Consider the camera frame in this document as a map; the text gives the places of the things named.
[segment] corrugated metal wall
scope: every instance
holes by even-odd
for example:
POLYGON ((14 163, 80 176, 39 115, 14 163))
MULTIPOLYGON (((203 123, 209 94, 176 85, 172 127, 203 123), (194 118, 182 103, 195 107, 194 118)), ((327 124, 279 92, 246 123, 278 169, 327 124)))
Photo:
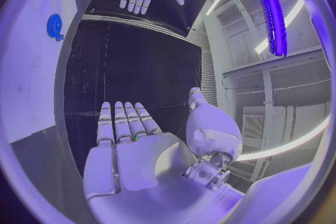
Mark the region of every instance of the corrugated metal wall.
POLYGON ((201 90, 207 101, 217 106, 217 94, 216 94, 216 80, 214 77, 213 60, 212 53, 210 49, 210 43, 208 40, 207 30, 204 25, 204 21, 201 15, 198 15, 189 34, 186 38, 178 35, 159 24, 155 24, 148 20, 127 20, 124 18, 108 17, 108 16, 98 16, 98 15, 87 15, 84 14, 83 20, 103 20, 103 21, 114 21, 120 22, 122 24, 130 24, 133 26, 143 27, 151 29, 153 31, 162 32, 167 35, 174 36, 179 39, 183 39, 190 42, 202 49, 202 81, 201 90))

